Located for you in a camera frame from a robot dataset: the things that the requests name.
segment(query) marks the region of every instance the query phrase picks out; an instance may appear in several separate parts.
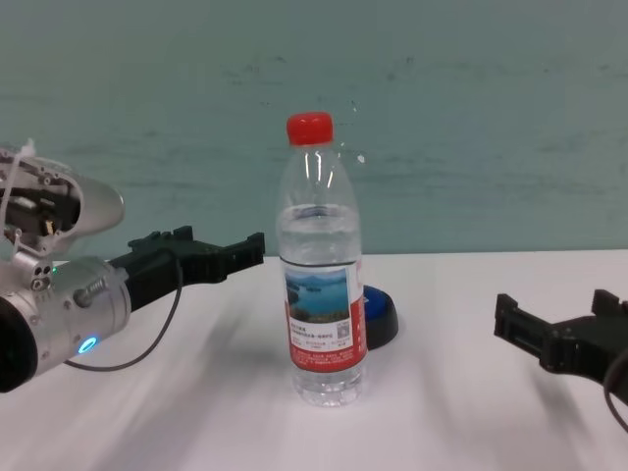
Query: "qr code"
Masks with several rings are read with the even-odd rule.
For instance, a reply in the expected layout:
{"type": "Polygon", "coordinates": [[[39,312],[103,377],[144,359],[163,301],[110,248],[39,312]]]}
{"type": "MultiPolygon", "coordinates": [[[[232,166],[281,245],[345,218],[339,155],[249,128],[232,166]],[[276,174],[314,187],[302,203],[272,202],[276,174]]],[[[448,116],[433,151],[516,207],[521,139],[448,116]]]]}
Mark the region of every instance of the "qr code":
{"type": "Polygon", "coordinates": [[[349,321],[344,321],[338,324],[338,338],[339,339],[344,339],[345,337],[349,337],[350,333],[351,333],[351,330],[349,327],[349,321]]]}

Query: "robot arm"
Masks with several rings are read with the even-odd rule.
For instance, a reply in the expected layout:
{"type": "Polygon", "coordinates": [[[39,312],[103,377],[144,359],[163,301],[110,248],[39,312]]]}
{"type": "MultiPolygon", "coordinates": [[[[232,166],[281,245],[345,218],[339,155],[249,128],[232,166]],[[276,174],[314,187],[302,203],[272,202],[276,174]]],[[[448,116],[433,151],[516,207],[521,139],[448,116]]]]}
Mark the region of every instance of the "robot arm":
{"type": "MultiPolygon", "coordinates": [[[[519,308],[507,294],[497,297],[495,335],[539,358],[550,373],[576,375],[601,385],[613,362],[628,348],[628,302],[597,289],[584,316],[550,324],[519,308]]],[[[628,404],[628,377],[618,376],[610,392],[628,404]]]]}
{"type": "Polygon", "coordinates": [[[263,263],[262,234],[219,247],[183,227],[134,240],[131,253],[110,262],[81,257],[53,268],[53,253],[122,220],[120,194],[56,162],[0,149],[0,196],[14,245],[11,261],[0,261],[0,393],[90,350],[173,290],[263,263]]]}

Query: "landscape photo on label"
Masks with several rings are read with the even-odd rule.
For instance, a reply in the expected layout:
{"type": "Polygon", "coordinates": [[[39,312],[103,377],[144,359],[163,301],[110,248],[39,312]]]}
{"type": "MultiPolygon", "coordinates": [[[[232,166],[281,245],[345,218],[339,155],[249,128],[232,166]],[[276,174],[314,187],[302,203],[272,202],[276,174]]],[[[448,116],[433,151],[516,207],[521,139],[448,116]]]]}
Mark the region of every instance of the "landscape photo on label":
{"type": "Polygon", "coordinates": [[[313,324],[349,318],[344,268],[326,273],[286,270],[288,308],[292,319],[313,324]]]}

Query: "plastic water bottle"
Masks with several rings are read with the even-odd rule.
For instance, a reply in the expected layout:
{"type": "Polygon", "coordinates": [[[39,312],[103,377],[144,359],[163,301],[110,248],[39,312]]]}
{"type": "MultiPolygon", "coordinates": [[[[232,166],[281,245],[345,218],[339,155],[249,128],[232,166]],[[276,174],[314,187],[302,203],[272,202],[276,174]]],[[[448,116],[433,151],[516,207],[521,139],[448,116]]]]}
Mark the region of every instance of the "plastic water bottle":
{"type": "Polygon", "coordinates": [[[367,352],[360,218],[332,146],[332,117],[294,115],[287,131],[293,155],[282,180],[277,236],[292,382],[309,403],[338,406],[360,395],[367,352]]]}

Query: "red bottle cap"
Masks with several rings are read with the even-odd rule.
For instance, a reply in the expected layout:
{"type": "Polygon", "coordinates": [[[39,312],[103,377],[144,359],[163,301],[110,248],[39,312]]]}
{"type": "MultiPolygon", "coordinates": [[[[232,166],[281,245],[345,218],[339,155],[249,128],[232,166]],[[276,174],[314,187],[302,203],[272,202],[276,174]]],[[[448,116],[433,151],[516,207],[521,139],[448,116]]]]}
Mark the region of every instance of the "red bottle cap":
{"type": "Polygon", "coordinates": [[[323,111],[290,116],[286,131],[292,145],[324,144],[334,140],[332,116],[323,111]]]}

